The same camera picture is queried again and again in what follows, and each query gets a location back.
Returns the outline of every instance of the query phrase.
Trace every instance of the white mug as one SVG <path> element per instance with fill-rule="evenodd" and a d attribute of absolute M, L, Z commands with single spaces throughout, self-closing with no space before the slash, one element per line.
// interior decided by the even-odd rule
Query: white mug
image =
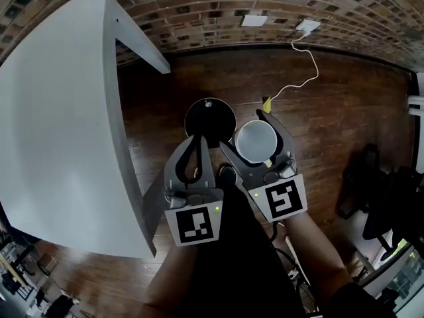
<path fill-rule="evenodd" d="M 266 162 L 277 148 L 277 134 L 262 120 L 244 124 L 234 137 L 237 152 L 252 163 Z"/>

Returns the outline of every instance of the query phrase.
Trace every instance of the white wall plate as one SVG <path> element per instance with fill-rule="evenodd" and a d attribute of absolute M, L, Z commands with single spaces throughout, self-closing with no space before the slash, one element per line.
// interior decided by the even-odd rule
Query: white wall plate
<path fill-rule="evenodd" d="M 249 194 L 269 223 L 307 210 L 301 174 L 252 189 Z"/>
<path fill-rule="evenodd" d="M 201 244 L 219 239 L 223 202 L 215 201 L 165 211 L 177 246 Z"/>
<path fill-rule="evenodd" d="M 307 20 L 304 19 L 302 20 L 301 23 L 299 23 L 296 26 L 297 30 L 302 30 L 305 33 L 310 33 L 312 32 L 314 29 L 316 29 L 321 23 L 319 21 L 314 21 L 314 20 Z"/>

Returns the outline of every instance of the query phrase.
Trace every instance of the white table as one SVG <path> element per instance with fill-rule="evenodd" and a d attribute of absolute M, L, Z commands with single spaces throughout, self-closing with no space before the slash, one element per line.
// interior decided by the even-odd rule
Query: white table
<path fill-rule="evenodd" d="M 150 257 L 162 211 L 143 204 L 131 162 L 116 38 L 170 71 L 115 0 L 71 0 L 0 67 L 0 202 L 12 226 L 40 239 Z"/>
<path fill-rule="evenodd" d="M 419 94 L 424 98 L 424 72 L 417 73 L 417 82 L 419 88 Z M 420 106 L 421 110 L 424 111 L 424 103 Z M 424 173 L 424 114 L 419 113 L 420 115 L 420 126 L 419 126 L 419 144 L 418 144 L 418 157 L 417 157 L 417 172 Z"/>

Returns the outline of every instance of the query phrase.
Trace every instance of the human arm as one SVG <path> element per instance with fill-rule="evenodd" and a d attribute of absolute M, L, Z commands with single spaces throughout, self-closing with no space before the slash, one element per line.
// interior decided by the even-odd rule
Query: human arm
<path fill-rule="evenodd" d="M 315 295 L 327 304 L 338 289 L 353 282 L 338 252 L 307 212 L 287 218 L 284 225 Z"/>
<path fill-rule="evenodd" d="M 187 295 L 197 258 L 197 247 L 173 246 L 144 295 L 140 317 L 174 317 Z"/>

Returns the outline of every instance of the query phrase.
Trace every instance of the hardwood floorboard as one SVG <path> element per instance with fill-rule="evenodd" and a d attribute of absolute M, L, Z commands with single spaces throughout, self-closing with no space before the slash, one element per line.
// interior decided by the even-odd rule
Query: hardwood floorboard
<path fill-rule="evenodd" d="M 273 101 L 272 112 L 293 136 L 309 213 L 326 225 L 335 218 L 342 172 L 352 151 L 375 143 L 385 163 L 409 165 L 413 119 L 407 114 L 406 97 L 411 79 L 404 71 L 368 60 L 313 54 L 319 77 L 301 89 L 283 91 Z M 194 54 L 172 58 L 171 66 L 172 73 L 165 76 L 143 63 L 119 70 L 129 150 L 143 193 L 186 137 L 184 116 L 192 103 L 203 97 L 226 101 L 239 127 L 256 118 L 262 98 L 315 75 L 310 57 L 291 50 Z M 211 155 L 216 168 L 225 161 L 219 150 Z M 255 213 L 271 234 L 271 225 L 257 209 Z M 278 230 L 276 245 L 287 250 L 284 228 Z M 142 260 L 78 252 L 47 242 L 38 250 L 58 259 L 53 278 L 80 297 L 80 309 L 96 317 L 134 317 L 172 244 L 165 219 L 154 243 L 156 258 Z M 73 311 L 81 317 L 78 309 Z"/>

